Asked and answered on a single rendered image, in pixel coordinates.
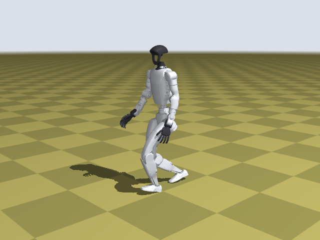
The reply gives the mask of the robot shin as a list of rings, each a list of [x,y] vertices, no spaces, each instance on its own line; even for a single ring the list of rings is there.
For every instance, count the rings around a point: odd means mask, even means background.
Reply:
[[[157,173],[156,173],[157,166],[154,160],[154,155],[152,153],[149,153],[144,157],[145,162],[141,158],[140,160],[150,181],[154,186],[156,185],[156,187],[158,187],[159,183],[158,183]]]
[[[173,173],[183,173],[183,171],[172,164],[169,160],[162,158],[162,162],[160,164],[156,164],[157,168],[162,170],[173,172]],[[182,172],[181,172],[182,171]],[[178,173],[179,172],[179,173]]]

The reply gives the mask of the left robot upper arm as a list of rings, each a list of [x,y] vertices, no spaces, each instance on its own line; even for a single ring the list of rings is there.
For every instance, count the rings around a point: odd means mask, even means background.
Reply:
[[[169,89],[172,92],[172,96],[169,98],[169,101],[171,103],[171,98],[173,96],[176,96],[178,98],[178,101],[180,100],[179,96],[179,90],[178,90],[178,83],[177,83],[177,73],[175,71],[167,70],[165,73],[165,79],[168,81]]]

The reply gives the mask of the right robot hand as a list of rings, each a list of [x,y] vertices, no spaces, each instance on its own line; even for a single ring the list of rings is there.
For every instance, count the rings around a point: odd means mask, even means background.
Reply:
[[[136,109],[133,109],[130,114],[127,114],[125,116],[122,117],[121,121],[120,121],[120,126],[123,127],[123,128],[126,128],[126,124],[132,119],[132,117],[136,117],[134,115],[134,113],[136,112],[137,110]]]

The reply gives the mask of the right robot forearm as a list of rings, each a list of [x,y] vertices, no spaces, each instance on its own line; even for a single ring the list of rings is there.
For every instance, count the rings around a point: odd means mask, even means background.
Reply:
[[[133,114],[134,116],[138,116],[140,114],[140,112],[142,111],[145,103],[147,103],[147,99],[144,96],[142,96],[142,94],[141,94],[139,102],[137,103],[137,105],[134,108],[134,109],[136,109],[136,112]]]

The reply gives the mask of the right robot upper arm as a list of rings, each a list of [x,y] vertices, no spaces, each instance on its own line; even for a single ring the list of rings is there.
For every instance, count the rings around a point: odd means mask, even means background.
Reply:
[[[152,97],[152,89],[151,89],[151,83],[150,83],[150,71],[151,69],[147,70],[146,72],[146,89],[142,92],[142,96],[149,99]]]

